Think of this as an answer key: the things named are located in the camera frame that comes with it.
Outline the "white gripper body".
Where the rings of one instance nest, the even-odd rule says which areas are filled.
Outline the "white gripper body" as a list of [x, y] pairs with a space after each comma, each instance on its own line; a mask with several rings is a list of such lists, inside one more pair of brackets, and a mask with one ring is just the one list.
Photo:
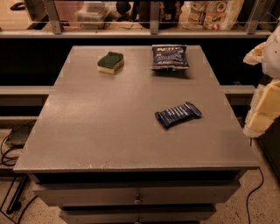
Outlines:
[[268, 37], [262, 51], [262, 72], [280, 78], [280, 26]]

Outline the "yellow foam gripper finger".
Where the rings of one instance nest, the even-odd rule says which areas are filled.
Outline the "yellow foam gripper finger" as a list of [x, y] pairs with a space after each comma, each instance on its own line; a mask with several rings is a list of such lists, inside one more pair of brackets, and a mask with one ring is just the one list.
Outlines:
[[273, 80], [266, 86], [259, 84], [253, 94], [243, 133], [247, 137], [259, 137], [279, 116], [280, 80]]
[[254, 49], [248, 52], [243, 58], [243, 62], [249, 65], [256, 65], [263, 62], [263, 49], [265, 47], [265, 42], [257, 45]]

